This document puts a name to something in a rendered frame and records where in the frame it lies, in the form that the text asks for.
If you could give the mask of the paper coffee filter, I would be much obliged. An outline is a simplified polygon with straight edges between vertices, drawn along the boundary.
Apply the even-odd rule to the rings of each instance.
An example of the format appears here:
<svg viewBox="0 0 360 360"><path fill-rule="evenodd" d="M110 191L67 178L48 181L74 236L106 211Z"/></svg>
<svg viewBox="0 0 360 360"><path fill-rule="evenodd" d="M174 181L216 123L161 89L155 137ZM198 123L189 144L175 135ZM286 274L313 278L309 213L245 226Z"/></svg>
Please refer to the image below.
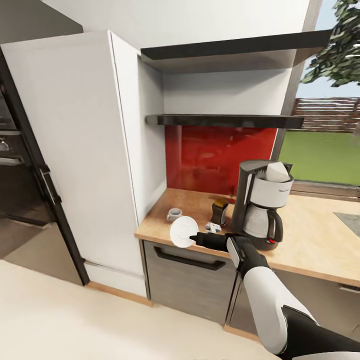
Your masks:
<svg viewBox="0 0 360 360"><path fill-rule="evenodd" d="M282 162L269 164L266 170L265 181L273 183L282 183L289 181L290 177Z"/></svg>

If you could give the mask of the bottle of coffee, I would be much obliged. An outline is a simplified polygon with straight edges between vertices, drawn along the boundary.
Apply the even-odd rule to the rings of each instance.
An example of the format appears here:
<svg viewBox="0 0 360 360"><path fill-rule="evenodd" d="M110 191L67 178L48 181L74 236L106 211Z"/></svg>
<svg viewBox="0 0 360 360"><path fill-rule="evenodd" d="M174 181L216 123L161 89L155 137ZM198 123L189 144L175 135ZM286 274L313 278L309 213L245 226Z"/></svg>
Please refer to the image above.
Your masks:
<svg viewBox="0 0 360 360"><path fill-rule="evenodd" d="M212 204L213 215L210 220L211 223L219 225L221 228L226 223L226 210L229 204L225 199L217 198Z"/></svg>

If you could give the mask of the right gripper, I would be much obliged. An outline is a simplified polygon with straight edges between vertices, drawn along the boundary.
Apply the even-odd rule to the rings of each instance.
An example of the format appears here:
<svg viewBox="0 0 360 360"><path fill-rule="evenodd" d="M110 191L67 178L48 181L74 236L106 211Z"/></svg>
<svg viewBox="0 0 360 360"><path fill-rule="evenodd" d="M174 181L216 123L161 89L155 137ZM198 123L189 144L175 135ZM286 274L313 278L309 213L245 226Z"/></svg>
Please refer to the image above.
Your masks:
<svg viewBox="0 0 360 360"><path fill-rule="evenodd" d="M216 249L216 233L197 232L197 235L190 235L189 238L195 241L197 246L202 246L211 250Z"/></svg>

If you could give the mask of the coffee cup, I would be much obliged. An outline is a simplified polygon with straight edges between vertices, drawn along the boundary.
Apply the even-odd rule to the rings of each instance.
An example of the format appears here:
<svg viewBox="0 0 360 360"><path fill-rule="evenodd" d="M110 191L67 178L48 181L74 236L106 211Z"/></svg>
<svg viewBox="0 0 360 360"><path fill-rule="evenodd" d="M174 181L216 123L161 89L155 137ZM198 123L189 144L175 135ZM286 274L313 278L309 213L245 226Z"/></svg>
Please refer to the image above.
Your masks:
<svg viewBox="0 0 360 360"><path fill-rule="evenodd" d="M172 208L168 212L167 220L169 222L174 222L176 219L180 218L182 216L182 210L180 208Z"/></svg>

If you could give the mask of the saucer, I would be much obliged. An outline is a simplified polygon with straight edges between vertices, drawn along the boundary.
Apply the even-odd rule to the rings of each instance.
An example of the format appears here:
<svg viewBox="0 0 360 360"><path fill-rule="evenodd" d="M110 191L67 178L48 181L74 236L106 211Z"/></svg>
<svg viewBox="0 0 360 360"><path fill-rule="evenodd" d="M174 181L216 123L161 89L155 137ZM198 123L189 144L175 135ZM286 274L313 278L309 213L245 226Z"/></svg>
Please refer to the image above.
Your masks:
<svg viewBox="0 0 360 360"><path fill-rule="evenodd" d="M197 236L198 224L189 216L176 219L170 229L171 241L179 248L187 248L195 243L190 236Z"/></svg>

